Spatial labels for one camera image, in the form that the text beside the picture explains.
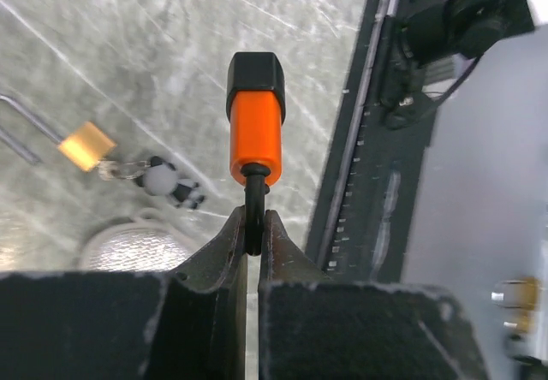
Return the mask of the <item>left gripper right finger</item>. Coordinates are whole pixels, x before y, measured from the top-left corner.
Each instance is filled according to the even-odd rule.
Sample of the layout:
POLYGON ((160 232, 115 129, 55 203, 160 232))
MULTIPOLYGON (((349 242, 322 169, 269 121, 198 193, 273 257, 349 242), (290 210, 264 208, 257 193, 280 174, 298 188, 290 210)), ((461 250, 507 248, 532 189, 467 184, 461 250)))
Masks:
POLYGON ((485 379, 474 327, 447 290, 335 282, 265 215, 259 278, 262 379, 485 379))

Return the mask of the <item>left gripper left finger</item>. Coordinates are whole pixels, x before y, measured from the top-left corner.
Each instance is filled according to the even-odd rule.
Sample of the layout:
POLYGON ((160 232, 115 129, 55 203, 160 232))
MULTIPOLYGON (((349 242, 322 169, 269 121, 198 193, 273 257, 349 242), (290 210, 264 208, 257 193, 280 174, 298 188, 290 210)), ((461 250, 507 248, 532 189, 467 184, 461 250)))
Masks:
POLYGON ((242 379, 244 211, 163 272, 4 272, 4 379, 242 379))

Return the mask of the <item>grey figurine keychain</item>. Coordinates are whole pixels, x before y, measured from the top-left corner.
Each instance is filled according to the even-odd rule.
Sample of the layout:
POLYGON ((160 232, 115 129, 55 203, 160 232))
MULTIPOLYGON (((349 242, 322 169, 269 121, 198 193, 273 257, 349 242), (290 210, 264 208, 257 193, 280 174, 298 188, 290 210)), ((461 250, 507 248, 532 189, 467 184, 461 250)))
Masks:
POLYGON ((129 163, 103 160, 98 173, 106 181, 131 181, 146 194, 164 197, 176 208, 196 210, 206 200, 198 182, 182 176, 173 163, 160 156, 129 163))

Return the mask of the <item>small brass padlock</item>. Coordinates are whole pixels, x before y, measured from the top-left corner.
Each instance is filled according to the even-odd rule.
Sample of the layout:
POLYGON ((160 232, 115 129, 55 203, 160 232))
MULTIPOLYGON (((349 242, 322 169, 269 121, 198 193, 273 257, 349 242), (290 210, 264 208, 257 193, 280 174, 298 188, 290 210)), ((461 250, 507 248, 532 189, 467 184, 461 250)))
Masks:
POLYGON ((37 128, 69 161, 84 172, 97 168, 100 162, 116 148, 116 142, 92 122, 85 122, 71 135, 62 137, 16 99, 2 94, 1 102, 7 104, 37 128))

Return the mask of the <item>orange black padlock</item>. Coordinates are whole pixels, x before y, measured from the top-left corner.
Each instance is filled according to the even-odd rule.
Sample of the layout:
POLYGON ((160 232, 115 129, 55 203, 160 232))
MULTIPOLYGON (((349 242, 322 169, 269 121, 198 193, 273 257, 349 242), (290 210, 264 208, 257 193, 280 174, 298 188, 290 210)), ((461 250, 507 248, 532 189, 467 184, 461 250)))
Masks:
POLYGON ((227 76, 229 171, 245 193, 245 247, 261 253, 265 196, 280 178, 286 117, 283 67, 273 52, 236 52, 227 76))

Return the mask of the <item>large brass padlock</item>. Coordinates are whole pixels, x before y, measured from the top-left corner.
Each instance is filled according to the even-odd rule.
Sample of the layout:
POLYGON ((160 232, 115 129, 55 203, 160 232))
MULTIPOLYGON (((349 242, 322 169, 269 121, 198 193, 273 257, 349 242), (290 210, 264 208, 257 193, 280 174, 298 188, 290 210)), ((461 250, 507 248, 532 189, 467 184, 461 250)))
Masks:
POLYGON ((491 291, 491 302, 501 309, 509 310, 503 322, 504 328, 524 335, 533 331, 533 318, 539 306, 540 294, 539 279, 525 276, 499 282, 491 291))

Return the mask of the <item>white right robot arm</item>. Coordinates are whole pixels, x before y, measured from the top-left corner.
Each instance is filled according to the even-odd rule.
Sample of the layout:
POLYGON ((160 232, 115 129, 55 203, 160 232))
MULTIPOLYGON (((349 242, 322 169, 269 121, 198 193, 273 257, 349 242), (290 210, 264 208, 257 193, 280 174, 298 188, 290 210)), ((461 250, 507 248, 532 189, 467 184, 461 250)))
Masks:
POLYGON ((446 0, 407 17, 400 41, 406 57, 428 64, 455 54, 477 58, 534 30, 527 0, 446 0))

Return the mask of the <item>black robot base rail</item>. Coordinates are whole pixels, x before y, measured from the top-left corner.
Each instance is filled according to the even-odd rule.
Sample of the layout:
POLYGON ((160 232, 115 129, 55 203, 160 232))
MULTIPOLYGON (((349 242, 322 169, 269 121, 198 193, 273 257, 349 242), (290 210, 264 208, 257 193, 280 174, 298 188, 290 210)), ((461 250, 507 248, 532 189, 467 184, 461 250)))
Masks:
POLYGON ((445 0, 366 0, 306 254, 337 282, 396 282, 437 109, 474 69, 435 31, 445 0))

